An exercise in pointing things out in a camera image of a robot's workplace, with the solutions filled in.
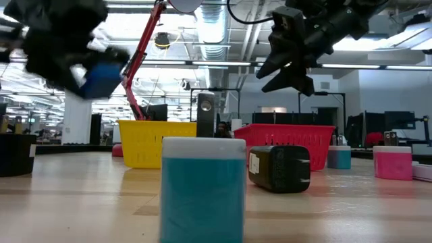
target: white label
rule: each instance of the white label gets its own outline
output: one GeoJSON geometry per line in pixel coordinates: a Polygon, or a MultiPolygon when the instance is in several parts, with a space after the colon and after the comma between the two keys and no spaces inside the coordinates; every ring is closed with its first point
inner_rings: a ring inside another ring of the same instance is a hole
{"type": "Polygon", "coordinates": [[[253,153],[249,156],[249,171],[253,174],[259,173],[259,158],[253,153]]]}
{"type": "Polygon", "coordinates": [[[32,144],[32,146],[30,146],[30,158],[34,158],[36,156],[36,145],[32,144]]]}

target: blue object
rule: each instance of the blue object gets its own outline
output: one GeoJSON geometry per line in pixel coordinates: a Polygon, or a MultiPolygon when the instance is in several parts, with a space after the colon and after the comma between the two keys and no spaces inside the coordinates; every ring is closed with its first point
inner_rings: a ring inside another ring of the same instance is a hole
{"type": "Polygon", "coordinates": [[[100,63],[86,75],[86,83],[80,88],[85,99],[108,98],[122,82],[118,64],[100,63]]]}
{"type": "Polygon", "coordinates": [[[327,168],[351,169],[351,147],[330,146],[327,156],[327,168]]]}
{"type": "Polygon", "coordinates": [[[161,181],[160,243],[243,243],[243,140],[164,138],[161,181]]]}

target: plastic basket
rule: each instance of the plastic basket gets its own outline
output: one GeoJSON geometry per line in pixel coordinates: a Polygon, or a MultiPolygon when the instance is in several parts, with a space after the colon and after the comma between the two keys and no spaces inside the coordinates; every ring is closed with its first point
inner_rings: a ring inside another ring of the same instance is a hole
{"type": "Polygon", "coordinates": [[[124,163],[131,168],[160,169],[165,136],[194,137],[196,123],[118,121],[124,163]]]}
{"type": "Polygon", "coordinates": [[[234,131],[235,138],[245,139],[247,153],[253,146],[300,145],[309,150],[310,169],[324,169],[333,126],[252,124],[234,131]]]}

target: white lid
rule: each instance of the white lid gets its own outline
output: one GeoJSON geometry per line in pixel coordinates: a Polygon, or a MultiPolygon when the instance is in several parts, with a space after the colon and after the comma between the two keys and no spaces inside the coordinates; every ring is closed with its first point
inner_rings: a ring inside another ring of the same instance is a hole
{"type": "Polygon", "coordinates": [[[246,141],[229,138],[163,138],[162,157],[176,159],[246,159],[246,141]]]}
{"type": "Polygon", "coordinates": [[[408,146],[374,146],[374,153],[411,153],[408,146]]]}
{"type": "Polygon", "coordinates": [[[331,151],[351,151],[351,146],[330,146],[331,151]]]}

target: red basket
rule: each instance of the red basket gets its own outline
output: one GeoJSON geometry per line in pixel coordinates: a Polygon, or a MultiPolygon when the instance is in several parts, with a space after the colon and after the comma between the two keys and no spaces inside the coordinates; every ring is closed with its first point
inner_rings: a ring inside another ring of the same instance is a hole
{"type": "Polygon", "coordinates": [[[310,169],[317,171],[324,169],[334,129],[333,126],[252,124],[235,130],[234,135],[245,139],[248,154],[253,146],[304,146],[309,150],[310,169]]]}

